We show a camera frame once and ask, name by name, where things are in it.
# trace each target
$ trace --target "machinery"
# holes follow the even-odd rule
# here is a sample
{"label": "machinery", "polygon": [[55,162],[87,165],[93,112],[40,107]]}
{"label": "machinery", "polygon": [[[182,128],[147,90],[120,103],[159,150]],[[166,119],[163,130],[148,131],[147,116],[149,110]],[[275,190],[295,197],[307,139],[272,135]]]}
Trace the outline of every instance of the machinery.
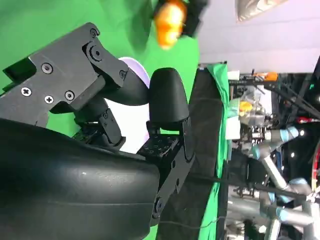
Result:
{"label": "machinery", "polygon": [[[87,23],[4,70],[2,240],[143,239],[184,184],[195,151],[178,72],[156,70],[148,89],[99,34]],[[126,139],[104,98],[149,104],[149,140],[137,154],[119,151]],[[74,113],[80,131],[46,129],[49,112]]]}
{"label": "machinery", "polygon": [[[275,195],[272,189],[269,189],[268,192],[265,191],[266,189],[256,192],[252,190],[251,199],[234,196],[228,198],[227,209],[229,214],[239,213],[248,220],[253,221],[261,222],[261,219],[262,221],[265,220],[267,222],[265,240],[278,239],[281,224],[294,226],[303,233],[305,240],[319,240],[320,198],[317,191],[313,191],[308,182],[303,178],[292,179],[287,183],[270,156],[282,143],[296,138],[299,132],[295,127],[289,127],[285,130],[274,130],[271,133],[272,140],[253,146],[250,151],[250,157],[262,163],[277,189],[283,191],[282,193],[299,194],[300,199],[281,193]],[[291,209],[277,206],[276,196],[279,201],[285,204],[296,199],[300,203],[300,207]]]}

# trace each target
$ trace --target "black plastic cover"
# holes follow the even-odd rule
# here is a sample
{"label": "black plastic cover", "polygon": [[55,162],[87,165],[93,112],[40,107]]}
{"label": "black plastic cover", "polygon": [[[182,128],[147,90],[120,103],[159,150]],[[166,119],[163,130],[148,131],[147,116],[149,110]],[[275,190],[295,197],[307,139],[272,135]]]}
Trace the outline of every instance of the black plastic cover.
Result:
{"label": "black plastic cover", "polygon": [[159,186],[144,157],[0,119],[1,240],[143,239]]}
{"label": "black plastic cover", "polygon": [[176,123],[189,117],[184,85],[177,70],[157,69],[149,88],[149,115],[153,123]]}
{"label": "black plastic cover", "polygon": [[123,86],[114,90],[107,87],[101,94],[116,103],[127,106],[141,106],[148,103],[148,87],[141,78],[131,69],[125,74]]}

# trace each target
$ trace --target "black metal bracket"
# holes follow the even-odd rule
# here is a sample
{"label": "black metal bracket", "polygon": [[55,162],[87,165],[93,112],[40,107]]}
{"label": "black metal bracket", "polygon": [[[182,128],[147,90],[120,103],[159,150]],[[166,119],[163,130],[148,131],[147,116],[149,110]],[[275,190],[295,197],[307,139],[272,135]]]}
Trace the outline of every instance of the black metal bracket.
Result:
{"label": "black metal bracket", "polygon": [[299,109],[302,109],[306,111],[307,113],[315,116],[317,119],[320,119],[320,113],[317,111],[314,111],[314,109],[310,108],[306,104],[300,101],[295,101],[291,99],[291,96],[286,94],[285,92],[280,90],[279,83],[277,81],[259,81],[255,80],[255,77],[253,76],[252,78],[247,78],[244,80],[229,80],[229,85],[230,86],[258,86],[258,85],[263,85],[265,89],[272,91],[284,99],[288,100],[290,103],[292,103],[294,106],[296,106]]}
{"label": "black metal bracket", "polygon": [[126,141],[111,109],[99,95],[75,113],[75,122],[81,130],[73,138],[86,144],[119,150]]}
{"label": "black metal bracket", "polygon": [[209,0],[190,0],[187,4],[187,15],[182,35],[195,37],[201,24],[200,16],[207,7]]}
{"label": "black metal bracket", "polygon": [[172,123],[179,134],[161,134],[160,126],[147,122],[149,140],[137,154],[159,168],[160,183],[151,225],[159,222],[161,212],[172,193],[179,193],[195,160],[190,118]]}
{"label": "black metal bracket", "polygon": [[49,112],[77,112],[98,93],[140,82],[103,48],[99,34],[87,23],[6,68],[13,83],[0,96],[0,118],[46,127]]}

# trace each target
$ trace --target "black robotic arm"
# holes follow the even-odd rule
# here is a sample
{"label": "black robotic arm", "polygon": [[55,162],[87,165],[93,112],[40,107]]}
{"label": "black robotic arm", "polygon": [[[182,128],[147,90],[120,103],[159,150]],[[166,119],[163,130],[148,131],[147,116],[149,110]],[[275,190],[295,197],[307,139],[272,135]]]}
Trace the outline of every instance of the black robotic arm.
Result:
{"label": "black robotic arm", "polygon": [[[190,171],[178,72],[156,70],[148,89],[98,35],[87,23],[4,70],[12,85],[0,96],[2,240],[143,239]],[[149,103],[150,138],[137,154],[119,151],[125,138],[104,98]],[[50,111],[75,113],[80,132],[45,129]]]}

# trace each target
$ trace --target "white wall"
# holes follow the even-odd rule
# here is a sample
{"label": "white wall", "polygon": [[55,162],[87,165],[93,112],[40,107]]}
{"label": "white wall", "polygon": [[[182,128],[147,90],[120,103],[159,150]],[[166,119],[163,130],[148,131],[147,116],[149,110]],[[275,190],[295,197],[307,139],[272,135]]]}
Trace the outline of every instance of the white wall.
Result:
{"label": "white wall", "polygon": [[313,72],[320,55],[320,0],[288,0],[236,23],[235,0],[210,0],[198,33],[201,63],[241,73]]}

